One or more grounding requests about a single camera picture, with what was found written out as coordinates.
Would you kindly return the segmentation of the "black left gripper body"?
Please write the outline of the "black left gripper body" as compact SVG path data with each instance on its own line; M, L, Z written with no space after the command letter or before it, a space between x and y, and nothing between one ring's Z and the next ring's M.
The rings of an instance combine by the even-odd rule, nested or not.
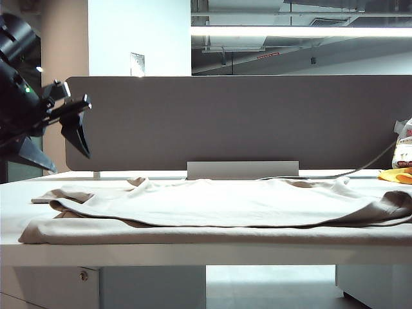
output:
M7 130L1 133L1 146L10 144L11 142L18 142L24 136L38 136L45 132L45 129L52 124L59 122L60 118L73 113L85 112L91 109L91 100L87 94L81 100L69 100L57 109L45 109L40 113L29 113L28 117L21 118L22 126L12 128L17 121L13 120L10 124L7 123Z

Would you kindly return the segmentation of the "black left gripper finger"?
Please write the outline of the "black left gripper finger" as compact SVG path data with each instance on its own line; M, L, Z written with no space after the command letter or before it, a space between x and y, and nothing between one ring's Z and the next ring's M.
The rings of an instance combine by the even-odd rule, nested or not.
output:
M19 146L17 148L17 163L37 167L51 173L57 172L53 161L45 155L28 136L19 140Z
M86 158L90 158L91 153L84 133L83 118L83 111L61 117L61 134L82 155Z

